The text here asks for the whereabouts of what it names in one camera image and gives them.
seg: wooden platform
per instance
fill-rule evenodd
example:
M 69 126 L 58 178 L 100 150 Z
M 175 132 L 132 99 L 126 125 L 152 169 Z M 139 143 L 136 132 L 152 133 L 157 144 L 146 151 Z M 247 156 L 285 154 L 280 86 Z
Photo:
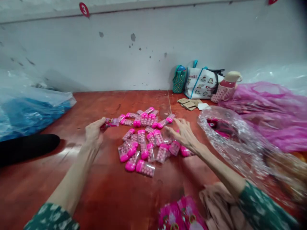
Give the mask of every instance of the wooden platform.
M 0 169 L 1 229 L 23 228 L 74 162 L 84 142 L 84 128 L 103 116 L 118 117 L 152 106 L 160 111 L 162 119 L 174 113 L 190 121 L 197 138 L 210 146 L 204 131 L 197 125 L 200 111 L 188 111 L 177 103 L 184 95 L 159 90 L 87 92 L 74 96 L 76 105 L 42 132 L 62 139 L 53 153 Z M 125 171 L 125 164 L 119 162 L 117 147 L 129 129 L 119 126 L 105 132 L 104 144 L 91 167 L 74 215 L 81 229 L 156 230 L 159 209 L 183 195 L 192 195 L 205 215 L 198 198 L 200 188 L 185 173 L 182 157 L 171 157 L 163 165 L 156 163 L 153 178 Z M 211 146 L 209 148 L 221 159 Z M 206 176 L 208 183 L 217 181 L 210 169 L 200 173 Z

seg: green patterned sleeve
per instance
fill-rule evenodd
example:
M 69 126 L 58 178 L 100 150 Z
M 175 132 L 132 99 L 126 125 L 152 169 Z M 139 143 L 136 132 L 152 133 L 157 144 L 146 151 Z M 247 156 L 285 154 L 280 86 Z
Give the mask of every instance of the green patterned sleeve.
M 61 206 L 45 203 L 23 229 L 79 230 L 80 227 Z
M 239 207 L 254 230 L 299 229 L 291 215 L 248 181 L 240 194 Z

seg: black fabric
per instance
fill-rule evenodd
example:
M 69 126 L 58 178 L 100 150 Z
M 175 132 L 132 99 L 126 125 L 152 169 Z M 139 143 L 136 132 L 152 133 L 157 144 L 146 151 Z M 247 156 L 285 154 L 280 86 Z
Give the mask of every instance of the black fabric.
M 0 142 L 0 167 L 52 152 L 60 143 L 54 134 L 34 134 Z

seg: plastic sheet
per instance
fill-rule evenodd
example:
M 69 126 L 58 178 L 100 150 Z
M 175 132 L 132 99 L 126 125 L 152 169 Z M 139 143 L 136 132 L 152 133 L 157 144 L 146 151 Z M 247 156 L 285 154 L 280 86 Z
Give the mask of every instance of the plastic sheet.
M 230 109 L 202 110 L 198 124 L 217 152 L 246 179 L 284 205 L 301 207 L 307 195 L 305 162 L 281 152 Z
M 75 103 L 72 93 L 33 87 L 0 88 L 0 141 L 43 130 Z

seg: plastic bag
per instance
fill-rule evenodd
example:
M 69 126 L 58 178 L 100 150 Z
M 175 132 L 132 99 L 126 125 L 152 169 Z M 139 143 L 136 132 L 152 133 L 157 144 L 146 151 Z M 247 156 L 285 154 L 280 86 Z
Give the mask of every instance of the plastic bag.
M 246 179 L 289 208 L 300 206 L 307 195 L 305 162 L 281 152 L 232 110 L 211 106 L 202 110 L 198 124 L 218 153 Z
M 75 103 L 72 93 L 33 87 L 0 88 L 0 141 L 43 130 Z
M 278 84 L 240 84 L 221 107 L 234 110 L 283 152 L 307 151 L 307 97 Z

